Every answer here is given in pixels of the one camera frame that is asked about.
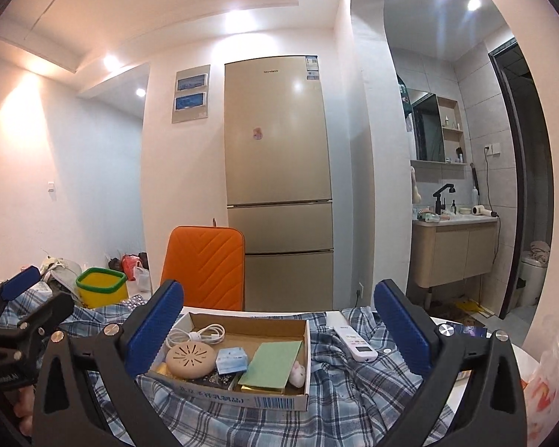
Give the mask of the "person's left hand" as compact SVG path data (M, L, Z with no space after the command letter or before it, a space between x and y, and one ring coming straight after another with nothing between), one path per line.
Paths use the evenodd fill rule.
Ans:
M7 398L11 402L17 425L22 435L32 436L33 410L35 403L35 389L33 386L24 386L18 390L8 391Z

